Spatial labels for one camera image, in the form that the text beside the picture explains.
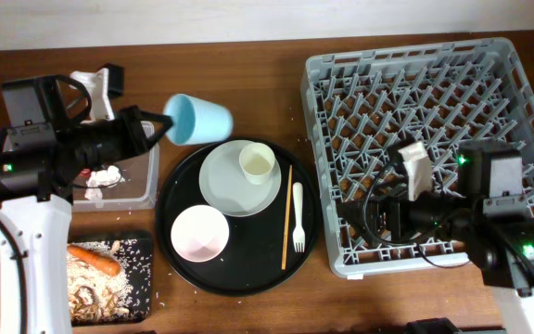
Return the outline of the grey plastic dishwasher rack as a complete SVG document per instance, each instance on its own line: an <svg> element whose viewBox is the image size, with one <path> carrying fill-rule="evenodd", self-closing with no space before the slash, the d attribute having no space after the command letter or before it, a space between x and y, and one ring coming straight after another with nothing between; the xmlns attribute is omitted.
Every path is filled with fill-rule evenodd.
<svg viewBox="0 0 534 334"><path fill-rule="evenodd" d="M433 238L399 247L371 243L337 214L339 204L367 195L388 148L407 137L424 143L442 195L457 192L462 143L511 143L522 155L534 217L534 93L508 39L314 56L300 92L335 275L361 279L465 261L454 243Z"/></svg>

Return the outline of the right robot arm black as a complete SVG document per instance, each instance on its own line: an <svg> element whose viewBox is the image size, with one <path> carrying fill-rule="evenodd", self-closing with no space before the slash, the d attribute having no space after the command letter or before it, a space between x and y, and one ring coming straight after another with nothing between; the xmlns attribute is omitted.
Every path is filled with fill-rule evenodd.
<svg viewBox="0 0 534 334"><path fill-rule="evenodd" d="M534 217L527 209L519 150L495 140L459 147L457 195L434 192L432 162L421 141L391 147L370 188L398 170L403 195L372 192L337 205L337 214L370 245L420 246L459 241L482 273L509 333L534 333Z"/></svg>

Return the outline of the orange carrot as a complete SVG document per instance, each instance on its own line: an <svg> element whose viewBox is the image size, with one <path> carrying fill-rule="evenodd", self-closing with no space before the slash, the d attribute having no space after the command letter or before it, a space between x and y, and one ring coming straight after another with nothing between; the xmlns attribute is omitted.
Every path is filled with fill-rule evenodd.
<svg viewBox="0 0 534 334"><path fill-rule="evenodd" d="M117 261L95 251L68 245L67 252L108 276L117 276L121 272L121 265Z"/></svg>

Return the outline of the white paper napkin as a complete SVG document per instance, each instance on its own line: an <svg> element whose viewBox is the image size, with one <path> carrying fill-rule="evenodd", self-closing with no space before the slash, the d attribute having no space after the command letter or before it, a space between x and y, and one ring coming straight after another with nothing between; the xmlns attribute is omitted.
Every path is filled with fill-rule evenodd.
<svg viewBox="0 0 534 334"><path fill-rule="evenodd" d="M84 197L91 201L101 200L103 188L114 187L124 181L121 169L115 165L111 165L105 170L91 172L85 184Z"/></svg>

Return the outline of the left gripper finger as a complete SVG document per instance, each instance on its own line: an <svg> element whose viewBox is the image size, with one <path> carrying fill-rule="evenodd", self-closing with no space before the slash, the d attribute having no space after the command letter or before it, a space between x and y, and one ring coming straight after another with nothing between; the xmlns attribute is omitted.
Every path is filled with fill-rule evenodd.
<svg viewBox="0 0 534 334"><path fill-rule="evenodd" d="M147 136L144 134L142 139L143 148L145 150L152 149L171 128L172 121L166 121L161 124L160 128L152 136Z"/></svg>
<svg viewBox="0 0 534 334"><path fill-rule="evenodd" d="M153 112L138 110L136 112L137 118L143 121L149 121L149 122L169 122L171 120L170 116L163 115L163 114L157 114Z"/></svg>

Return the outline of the light blue plastic cup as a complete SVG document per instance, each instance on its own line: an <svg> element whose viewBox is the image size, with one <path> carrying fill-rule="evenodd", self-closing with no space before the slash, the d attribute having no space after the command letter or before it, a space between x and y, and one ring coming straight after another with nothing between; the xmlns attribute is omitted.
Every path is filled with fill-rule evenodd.
<svg viewBox="0 0 534 334"><path fill-rule="evenodd" d="M173 126L166 136L177 146L199 145L223 141L231 135L234 120L224 106L185 94L172 96L163 114Z"/></svg>

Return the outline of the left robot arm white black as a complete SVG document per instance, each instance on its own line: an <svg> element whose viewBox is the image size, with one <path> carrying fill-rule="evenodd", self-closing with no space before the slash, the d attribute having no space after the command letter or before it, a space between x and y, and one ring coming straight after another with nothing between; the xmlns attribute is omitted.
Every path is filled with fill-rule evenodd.
<svg viewBox="0 0 534 334"><path fill-rule="evenodd" d="M65 75L4 83L0 132L0 330L70 333L66 249L76 177L147 153L171 117L122 109L88 122L93 101Z"/></svg>

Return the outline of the cream plastic cup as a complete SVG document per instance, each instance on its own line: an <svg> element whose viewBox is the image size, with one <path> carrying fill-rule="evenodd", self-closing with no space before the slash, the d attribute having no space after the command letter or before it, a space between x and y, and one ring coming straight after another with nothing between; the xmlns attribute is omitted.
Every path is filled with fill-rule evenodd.
<svg viewBox="0 0 534 334"><path fill-rule="evenodd" d="M238 161L247 180L253 185L262 185L271 177L275 156L266 144L253 142L243 147Z"/></svg>

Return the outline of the white plastic fork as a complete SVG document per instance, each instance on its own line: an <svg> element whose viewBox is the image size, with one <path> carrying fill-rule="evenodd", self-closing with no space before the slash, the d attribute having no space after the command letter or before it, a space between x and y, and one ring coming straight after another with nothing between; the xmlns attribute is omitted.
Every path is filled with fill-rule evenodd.
<svg viewBox="0 0 534 334"><path fill-rule="evenodd" d="M303 214L303 185L296 182L292 185L292 198L294 204L295 227L292 238L295 252L305 251L305 231L302 225Z"/></svg>

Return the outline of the single wooden chopstick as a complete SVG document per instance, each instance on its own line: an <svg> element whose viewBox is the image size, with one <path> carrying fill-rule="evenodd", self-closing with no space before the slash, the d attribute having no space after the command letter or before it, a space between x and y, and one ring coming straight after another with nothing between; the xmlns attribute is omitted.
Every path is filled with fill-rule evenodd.
<svg viewBox="0 0 534 334"><path fill-rule="evenodd" d="M289 219L290 219L291 196L292 196L292 179L293 179L292 173L293 173L293 166L290 164L288 168L288 178L287 178L287 184L286 184L286 209L285 209L285 222L284 222L284 234L283 234L283 246L282 246L282 260L281 260L282 271L286 270Z"/></svg>

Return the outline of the clear plastic waste bin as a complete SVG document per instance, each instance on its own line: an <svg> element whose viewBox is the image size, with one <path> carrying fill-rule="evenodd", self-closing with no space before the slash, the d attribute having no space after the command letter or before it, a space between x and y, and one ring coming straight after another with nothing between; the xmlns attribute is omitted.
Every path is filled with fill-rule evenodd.
<svg viewBox="0 0 534 334"><path fill-rule="evenodd" d="M141 122L145 134L152 136L155 131L149 121ZM11 151L13 146L4 139L3 151ZM125 181L114 187L102 189L103 198L91 201L84 197L86 181L91 172L105 170L115 165L121 169ZM154 205L153 192L157 187L159 149L153 147L148 152L130 159L104 164L97 168L83 169L78 174L1 174L0 200L34 196L37 203L48 203L58 198L63 204L77 212L102 212L119 210L143 210Z"/></svg>

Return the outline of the round black serving tray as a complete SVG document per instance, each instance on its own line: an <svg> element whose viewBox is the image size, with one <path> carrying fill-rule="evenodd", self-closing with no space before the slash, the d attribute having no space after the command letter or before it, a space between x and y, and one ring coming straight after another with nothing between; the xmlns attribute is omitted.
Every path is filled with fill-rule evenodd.
<svg viewBox="0 0 534 334"><path fill-rule="evenodd" d="M271 142L283 167L282 185L274 201L263 211L248 217L229 217L230 236L217 258L204 263L183 259L171 243L171 229L179 213L207 202L198 178L203 160L217 147L204 145L185 156L164 181L155 213L155 235L159 249L172 268L188 283L223 296L248 296L273 289L291 278L304 265L322 230L323 214L318 187L309 169L293 153ZM303 184L302 224L306 232L305 251L288 246L286 269L281 268L288 173Z"/></svg>

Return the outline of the pink bowl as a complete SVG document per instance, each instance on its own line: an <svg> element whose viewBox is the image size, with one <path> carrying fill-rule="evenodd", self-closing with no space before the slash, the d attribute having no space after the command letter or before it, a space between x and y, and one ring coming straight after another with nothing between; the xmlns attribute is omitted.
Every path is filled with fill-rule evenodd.
<svg viewBox="0 0 534 334"><path fill-rule="evenodd" d="M182 211L171 228L175 252L192 263L204 263L226 248L230 228L226 217L209 205L195 205Z"/></svg>

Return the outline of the light grey round plate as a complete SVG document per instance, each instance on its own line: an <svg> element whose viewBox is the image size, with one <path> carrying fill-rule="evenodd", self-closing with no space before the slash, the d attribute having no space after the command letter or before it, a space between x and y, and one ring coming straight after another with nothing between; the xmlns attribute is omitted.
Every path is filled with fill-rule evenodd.
<svg viewBox="0 0 534 334"><path fill-rule="evenodd" d="M277 160L260 185L249 182L239 162L249 140L232 140L214 148L203 160L199 172L199 188L204 200L221 213L247 217L265 210L277 196L281 170Z"/></svg>

